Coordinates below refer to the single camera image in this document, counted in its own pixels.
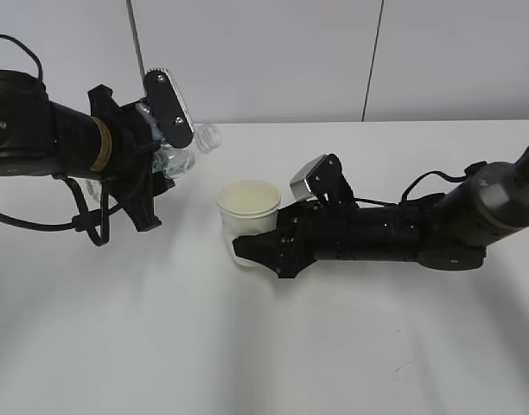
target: cable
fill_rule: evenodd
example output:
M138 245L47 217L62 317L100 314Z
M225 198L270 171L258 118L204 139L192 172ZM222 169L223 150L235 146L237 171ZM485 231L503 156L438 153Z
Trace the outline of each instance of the cable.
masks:
M374 38L374 48L372 51L372 60L370 62L370 73L368 74L368 82L366 83L366 93L365 93L365 103L362 106L362 121L365 122L366 117L366 107L368 106L368 95L370 93L370 85L372 83L372 74L374 71L374 62L376 60L376 49L378 49L378 39L379 39L379 27L382 24L382 16L384 15L384 1L382 0L381 5L379 6L379 14L378 14L378 26L376 27L376 37Z
M439 176L441 177L442 179L446 180L447 182L451 182L451 183L460 183L460 182L464 182L466 179L468 179L467 176L462 176L462 177L453 177L453 176L449 176L447 175L446 173L443 173L442 171L439 171L439 170L433 170L433 171L429 171L428 173L424 173L423 175L421 175L417 180L415 180L414 182L411 183L411 186L409 186L407 188L407 190L405 190L403 192L403 195L401 196L401 203L405 203L409 197L409 193L427 176L431 176L431 175L435 175L435 176Z
M38 67L38 80L40 82L43 82L43 69L41 68L41 62L38 56L36 56L35 53L32 52L24 43L14 38L13 36L0 34L0 39L5 39L6 41L15 43L19 48L24 51L24 53L30 56L30 58L32 58L32 61L34 61L34 63Z
M72 222L61 223L59 225L46 225L42 223L28 222L26 220L20 220L7 216L6 214L0 214L0 222L5 225L11 225L12 227L21 227L23 229L30 229L31 231L40 232L60 232L74 229Z
M360 197L355 197L354 201L359 201L361 203L368 203L370 205L385 206L385 207L397 206L397 203L390 203L388 201L374 201L372 199L363 199Z

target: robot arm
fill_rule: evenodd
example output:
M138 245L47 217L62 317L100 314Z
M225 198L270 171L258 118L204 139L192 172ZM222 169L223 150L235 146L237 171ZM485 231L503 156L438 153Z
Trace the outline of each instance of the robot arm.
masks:
M233 242L238 256L280 278L318 260L411 261L443 271L483 264L486 247L529 227L529 147L516 163L476 163L453 191L399 204L360 207L337 156L318 157L290 183L296 202L281 209L277 228Z
M0 176L52 176L73 192L79 214L68 224L43 225L0 214L0 221L37 231L87 231L98 246L109 240L109 216L120 209L136 229L161 224L153 198L174 187L162 172L153 172L154 153L161 146L184 148L194 126L166 70L149 71L143 84L147 96L119 106L112 90L97 86L88 93L91 114L77 112L48 98L41 63L17 39L14 42L38 66L35 78L0 70ZM89 211L79 184L72 178L101 181L100 208ZM109 208L109 195L118 205ZM100 234L96 227L101 225Z

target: white paper cup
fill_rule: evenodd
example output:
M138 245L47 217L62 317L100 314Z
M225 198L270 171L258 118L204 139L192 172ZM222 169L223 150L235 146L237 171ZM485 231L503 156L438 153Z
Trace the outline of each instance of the white paper cup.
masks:
M257 263L237 257L232 242L242 235L257 235L276 228L280 193L262 180L240 180L227 184L216 196L222 231L232 258L243 266Z

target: clear plastic bottle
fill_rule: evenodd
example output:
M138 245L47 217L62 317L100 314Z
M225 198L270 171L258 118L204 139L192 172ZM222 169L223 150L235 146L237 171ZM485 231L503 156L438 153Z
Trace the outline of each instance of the clear plastic bottle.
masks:
M199 155L208 154L221 144L222 139L216 125L200 125L195 129L194 142L186 149L163 145L153 158L153 172L162 171L165 177L176 179L194 167Z

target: white table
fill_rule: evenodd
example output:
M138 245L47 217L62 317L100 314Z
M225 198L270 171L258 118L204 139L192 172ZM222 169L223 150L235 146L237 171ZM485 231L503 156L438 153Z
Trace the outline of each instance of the white table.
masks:
M150 233L118 214L95 248L0 225L0 415L528 413L529 229L478 271L319 263L277 281L231 261L214 194L262 178L291 203L292 175L333 152L356 195L396 201L427 170L515 160L529 121L221 129ZM23 218L68 220L70 199L0 179L0 209Z

